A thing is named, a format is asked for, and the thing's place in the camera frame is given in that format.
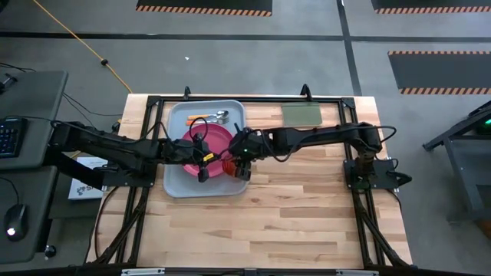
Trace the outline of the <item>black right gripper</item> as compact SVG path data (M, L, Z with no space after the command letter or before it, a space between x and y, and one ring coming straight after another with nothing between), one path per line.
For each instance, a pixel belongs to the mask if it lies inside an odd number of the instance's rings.
M229 143L229 154L243 161L256 161L265 158L265 146L263 138L258 134L258 130L246 126L240 128L237 123L234 124L237 131L236 135ZM234 176L238 179L250 180L252 174L252 164L243 163L239 160L234 162Z

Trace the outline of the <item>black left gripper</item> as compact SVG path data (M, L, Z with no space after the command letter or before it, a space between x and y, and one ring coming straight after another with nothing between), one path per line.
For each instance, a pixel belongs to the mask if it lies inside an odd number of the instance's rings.
M199 172L197 174L199 182L205 182L209 178L209 170L207 166L211 161L224 162L229 159L228 149L223 149L221 152L214 153L209 149L208 143L205 141L205 137L201 133L195 133L192 137L193 142L193 158L195 165L198 166Z

